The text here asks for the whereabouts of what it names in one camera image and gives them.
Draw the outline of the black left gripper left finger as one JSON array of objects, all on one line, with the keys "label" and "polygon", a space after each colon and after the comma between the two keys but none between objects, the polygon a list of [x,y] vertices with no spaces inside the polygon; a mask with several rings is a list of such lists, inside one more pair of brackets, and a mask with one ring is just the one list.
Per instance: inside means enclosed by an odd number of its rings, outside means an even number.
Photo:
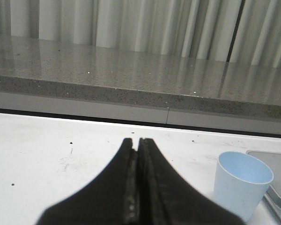
[{"label": "black left gripper left finger", "polygon": [[137,152],[125,138],[109,164],[83,189],[46,209],[39,225],[137,225]]}]

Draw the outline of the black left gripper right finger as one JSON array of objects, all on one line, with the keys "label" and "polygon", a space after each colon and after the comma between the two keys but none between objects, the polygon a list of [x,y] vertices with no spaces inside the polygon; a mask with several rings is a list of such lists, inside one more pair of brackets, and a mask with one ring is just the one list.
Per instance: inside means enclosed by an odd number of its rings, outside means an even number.
[{"label": "black left gripper right finger", "polygon": [[243,225],[188,184],[153,139],[140,139],[137,162],[141,225]]}]

